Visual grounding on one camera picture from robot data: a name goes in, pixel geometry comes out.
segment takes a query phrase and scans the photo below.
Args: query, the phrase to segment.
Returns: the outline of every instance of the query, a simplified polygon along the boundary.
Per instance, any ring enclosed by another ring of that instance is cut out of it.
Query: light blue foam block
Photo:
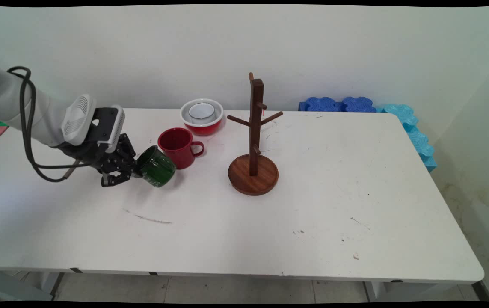
[[[414,116],[414,110],[408,105],[388,104],[383,107],[383,113],[393,113],[397,116],[406,131],[411,131],[418,122]]]
[[[407,134],[421,160],[425,161],[434,154],[434,148],[429,145],[429,138],[421,133],[417,127],[412,128]]]
[[[434,168],[436,168],[436,162],[432,157],[429,157],[427,160],[425,160],[424,164],[429,172],[431,172],[432,170],[434,170]]]

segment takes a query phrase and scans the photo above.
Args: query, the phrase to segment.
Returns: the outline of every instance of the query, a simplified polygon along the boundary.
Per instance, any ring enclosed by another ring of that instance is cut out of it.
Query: tiled floor
[[[85,273],[65,273],[55,300],[212,304],[368,302],[361,282]],[[478,298],[470,285],[456,285],[426,300]]]

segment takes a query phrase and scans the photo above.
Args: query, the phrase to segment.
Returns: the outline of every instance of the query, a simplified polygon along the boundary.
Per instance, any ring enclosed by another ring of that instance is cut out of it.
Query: red mug
[[[194,142],[191,131],[184,128],[170,128],[159,136],[157,145],[164,154],[168,156],[176,165],[176,169],[184,169],[195,161],[195,157],[201,156],[204,152],[202,142]],[[203,149],[201,152],[193,153],[192,145],[199,145]]]

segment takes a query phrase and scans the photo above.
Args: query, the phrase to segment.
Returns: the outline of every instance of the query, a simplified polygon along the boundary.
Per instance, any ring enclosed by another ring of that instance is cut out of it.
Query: mug handle
[[[191,142],[191,145],[199,145],[203,148],[201,152],[193,153],[193,157],[201,156],[201,154],[204,152],[204,144],[202,142]]]

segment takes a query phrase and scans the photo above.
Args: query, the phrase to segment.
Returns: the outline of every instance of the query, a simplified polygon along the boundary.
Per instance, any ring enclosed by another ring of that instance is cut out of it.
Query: foam puzzle piece
[[[372,100],[360,96],[358,99],[348,96],[342,103],[345,105],[345,111],[348,113],[375,113],[376,109],[372,107]]]
[[[341,112],[344,111],[344,104],[342,102],[336,102],[328,97],[319,99],[313,96],[308,98],[306,101],[299,103],[298,111]]]
[[[424,164],[428,170],[428,172],[431,172],[436,168],[436,162],[434,161],[434,158],[429,157],[427,160],[424,161]]]
[[[423,162],[434,154],[434,148],[429,145],[429,138],[421,133],[417,127],[412,128],[407,134]]]
[[[383,107],[383,113],[392,113],[393,115],[396,115],[406,131],[410,131],[414,128],[419,121],[414,116],[414,110],[408,105],[388,104]]]

